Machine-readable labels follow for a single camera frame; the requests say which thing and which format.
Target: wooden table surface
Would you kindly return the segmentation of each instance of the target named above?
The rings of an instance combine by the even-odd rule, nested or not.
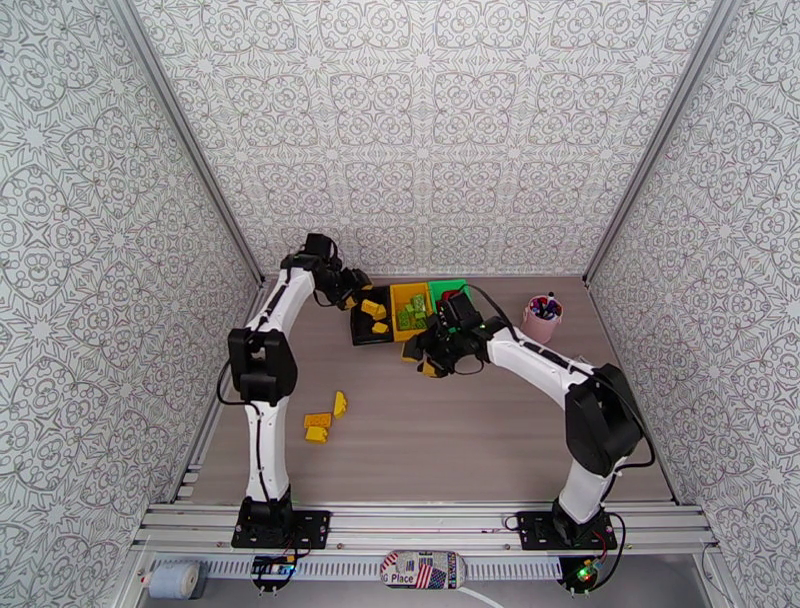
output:
[[[564,317],[548,347],[595,365],[616,363],[577,277],[470,282],[485,289],[517,325],[531,296],[554,291]],[[490,307],[474,298],[484,317],[490,316]],[[563,412],[510,372],[487,365],[475,376],[426,378],[400,360],[400,344],[353,347],[349,313],[319,308],[311,299],[297,318],[290,344],[299,368],[286,429],[295,501],[549,501],[561,491],[571,462]],[[464,362],[464,371],[473,363]],[[327,444],[307,443],[303,416],[331,411],[336,390],[347,395],[347,414],[334,420]],[[241,502],[247,446],[243,408],[226,406],[194,486],[193,503]],[[631,462],[646,458],[642,443]],[[669,498],[658,466],[626,471],[611,496]]]

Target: pink cup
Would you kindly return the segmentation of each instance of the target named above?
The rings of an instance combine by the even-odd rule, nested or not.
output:
[[[533,305],[534,301],[542,296],[536,296],[531,298],[528,305],[525,307],[525,310],[522,311],[522,325],[520,329],[522,333],[528,336],[531,340],[536,340],[539,344],[547,344],[550,339],[553,337],[553,332],[556,330],[556,326],[561,323],[561,317],[564,316],[564,307],[561,307],[561,314],[557,317],[552,319],[542,319],[537,317],[533,310],[531,310],[531,306]]]

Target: patterned wallpaper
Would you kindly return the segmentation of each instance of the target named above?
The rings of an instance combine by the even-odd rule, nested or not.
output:
[[[102,1],[0,37],[0,605],[106,606],[253,285]]]
[[[265,272],[579,274],[712,0],[134,0]]]
[[[748,0],[592,292],[748,606],[800,606],[800,4]]]

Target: black mounting plate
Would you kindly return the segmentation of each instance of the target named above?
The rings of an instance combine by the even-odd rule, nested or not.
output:
[[[561,540],[561,536],[553,525],[552,511],[520,511],[516,514],[516,518],[523,551],[576,550],[600,553],[603,550],[603,541],[597,538],[594,532],[603,538],[608,551],[617,548],[614,528],[606,513],[602,513],[594,525],[587,529],[572,546],[566,545]]]
[[[293,511],[293,527],[285,530],[268,525],[239,522],[231,539],[236,549],[324,549],[328,542],[330,511]]]

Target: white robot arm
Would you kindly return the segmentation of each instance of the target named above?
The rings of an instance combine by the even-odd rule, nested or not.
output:
[[[250,430],[250,476],[234,546],[285,546],[298,520],[314,519],[292,510],[286,472],[286,408],[297,381],[288,334],[315,291],[346,310],[369,285],[364,273],[343,269],[337,253],[330,239],[310,234],[305,247],[282,262],[264,309],[229,335],[233,383],[246,404]],[[552,527],[562,543],[574,546],[593,530],[604,529],[604,494],[642,437],[622,373],[611,365],[594,368],[562,357],[522,336],[505,315],[484,321],[463,293],[442,302],[439,313],[428,318],[428,328],[403,351],[404,359],[420,361],[419,371],[434,378],[454,373],[456,362],[470,355],[517,374],[565,412],[573,463],[552,512]],[[324,536],[304,546],[324,546]]]

